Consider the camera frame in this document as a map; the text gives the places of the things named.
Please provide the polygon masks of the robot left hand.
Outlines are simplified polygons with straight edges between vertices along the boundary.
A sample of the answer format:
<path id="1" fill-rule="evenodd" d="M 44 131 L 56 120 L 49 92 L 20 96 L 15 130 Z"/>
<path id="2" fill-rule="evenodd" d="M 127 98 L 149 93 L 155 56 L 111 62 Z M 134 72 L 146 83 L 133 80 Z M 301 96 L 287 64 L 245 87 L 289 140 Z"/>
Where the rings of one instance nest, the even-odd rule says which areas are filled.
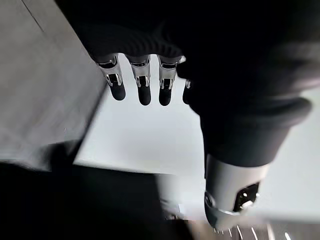
<path id="1" fill-rule="evenodd" d="M 119 54 L 142 105 L 151 102 L 151 55 L 159 103 L 182 99 L 199 115 L 209 224 L 226 230 L 258 196 L 290 129 L 311 111 L 301 93 L 320 84 L 317 0 L 59 0 L 112 96 L 125 98 Z"/>

